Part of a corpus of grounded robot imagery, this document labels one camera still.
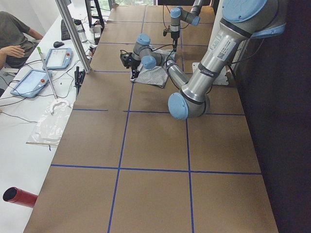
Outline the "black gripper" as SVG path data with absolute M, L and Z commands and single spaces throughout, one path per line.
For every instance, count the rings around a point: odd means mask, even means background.
M 177 38 L 173 38 L 173 50 L 172 50 L 172 57 L 175 57 L 176 52 L 177 52 L 177 45 L 178 45 L 178 39 Z
M 138 66 L 140 65 L 140 63 L 141 63 L 141 60 L 136 60 L 134 58 L 128 59 L 128 66 L 132 70 L 131 80 L 134 80 L 139 76 L 140 71 L 138 70 Z

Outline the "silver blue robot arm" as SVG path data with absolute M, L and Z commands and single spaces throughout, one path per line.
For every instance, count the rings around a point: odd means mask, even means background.
M 220 29 L 191 77 L 167 55 L 162 56 L 150 47 L 150 38 L 140 34 L 133 52 L 121 54 L 132 77 L 138 77 L 138 66 L 145 69 L 162 66 L 179 89 L 170 95 L 168 108 L 176 119 L 199 117 L 209 110 L 207 90 L 229 65 L 239 44 L 250 38 L 267 38 L 280 35 L 286 26 L 286 0 L 225 0 L 222 4 Z
M 200 12 L 203 6 L 203 0 L 195 0 L 191 11 L 184 10 L 181 6 L 171 9 L 171 24 L 168 32 L 171 34 L 173 39 L 173 51 L 176 52 L 178 39 L 180 37 L 181 21 L 188 23 L 193 26 L 197 26 L 200 22 Z

